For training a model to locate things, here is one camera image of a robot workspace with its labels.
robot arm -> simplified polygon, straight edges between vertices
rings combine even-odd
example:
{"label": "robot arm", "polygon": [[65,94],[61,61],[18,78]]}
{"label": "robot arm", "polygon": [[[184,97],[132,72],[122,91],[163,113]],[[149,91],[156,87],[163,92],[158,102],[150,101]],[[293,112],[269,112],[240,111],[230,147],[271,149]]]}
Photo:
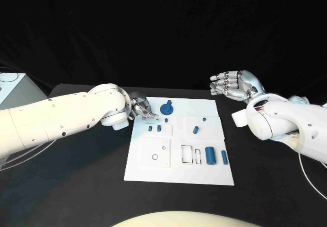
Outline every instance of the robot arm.
{"label": "robot arm", "polygon": [[248,103],[247,109],[233,114],[237,126],[248,125],[261,140],[280,141],[299,153],[327,163],[327,108],[310,105],[306,98],[286,99],[267,94],[248,71],[230,74],[237,80],[224,78],[225,73],[211,77],[211,80],[218,79],[211,83],[211,92]]}
{"label": "robot arm", "polygon": [[116,84],[2,110],[0,157],[90,129],[99,122],[119,130],[137,115],[159,119],[146,96],[130,96]]}

robotic hand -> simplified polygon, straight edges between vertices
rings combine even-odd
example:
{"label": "robotic hand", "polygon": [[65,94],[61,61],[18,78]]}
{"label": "robotic hand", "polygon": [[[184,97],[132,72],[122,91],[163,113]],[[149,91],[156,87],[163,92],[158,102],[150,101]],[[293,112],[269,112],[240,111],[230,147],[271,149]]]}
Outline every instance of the robotic hand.
{"label": "robotic hand", "polygon": [[251,72],[231,71],[211,77],[212,95],[244,101],[247,109],[233,114],[238,127],[250,126],[254,135],[287,144],[299,153],[327,163],[327,108],[312,105],[306,97],[290,99],[266,93]]}
{"label": "robotic hand", "polygon": [[116,84],[2,110],[0,158],[93,128],[99,122],[120,130],[139,115],[159,119],[145,94],[129,94]]}

silver robotic hand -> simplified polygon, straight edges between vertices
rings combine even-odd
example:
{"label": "silver robotic hand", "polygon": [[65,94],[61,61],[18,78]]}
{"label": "silver robotic hand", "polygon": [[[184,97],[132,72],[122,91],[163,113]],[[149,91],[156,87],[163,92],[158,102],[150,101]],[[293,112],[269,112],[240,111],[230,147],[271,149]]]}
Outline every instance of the silver robotic hand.
{"label": "silver robotic hand", "polygon": [[266,89],[257,76],[247,70],[231,71],[211,77],[212,95],[225,95],[228,98],[250,101],[266,94]]}
{"label": "silver robotic hand", "polygon": [[135,120],[136,116],[142,116],[143,120],[148,118],[159,119],[159,115],[153,114],[152,106],[148,100],[146,95],[142,92],[132,92],[132,114],[129,116],[130,120]]}

black wire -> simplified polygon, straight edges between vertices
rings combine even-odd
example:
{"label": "black wire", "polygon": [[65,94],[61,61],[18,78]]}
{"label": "black wire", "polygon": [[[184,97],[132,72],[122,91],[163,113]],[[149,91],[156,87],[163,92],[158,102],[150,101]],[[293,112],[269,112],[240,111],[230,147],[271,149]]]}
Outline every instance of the black wire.
{"label": "black wire", "polygon": [[[11,68],[8,68],[8,67],[0,67],[0,69],[9,69],[9,70],[14,71],[14,69],[11,69]],[[16,81],[18,79],[19,79],[19,73],[18,73],[18,77],[16,77],[15,80],[12,80],[12,81],[3,81],[3,80],[0,80],[0,82],[11,83],[11,82]]]}

black table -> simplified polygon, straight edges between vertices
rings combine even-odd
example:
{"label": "black table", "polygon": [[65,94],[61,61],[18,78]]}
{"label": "black table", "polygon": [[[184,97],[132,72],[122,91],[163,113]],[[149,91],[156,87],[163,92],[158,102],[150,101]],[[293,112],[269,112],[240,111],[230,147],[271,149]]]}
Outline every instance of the black table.
{"label": "black table", "polygon": [[[51,97],[94,86],[61,84]],[[327,201],[305,178],[299,154],[261,141],[231,114],[245,108],[209,91],[129,88],[148,96],[217,99],[235,186],[124,181],[133,123],[114,131],[99,124],[58,140],[18,167],[0,172],[0,226],[107,227],[158,211],[220,214],[269,227],[326,226]],[[327,194],[323,165],[303,157],[318,188]]]}

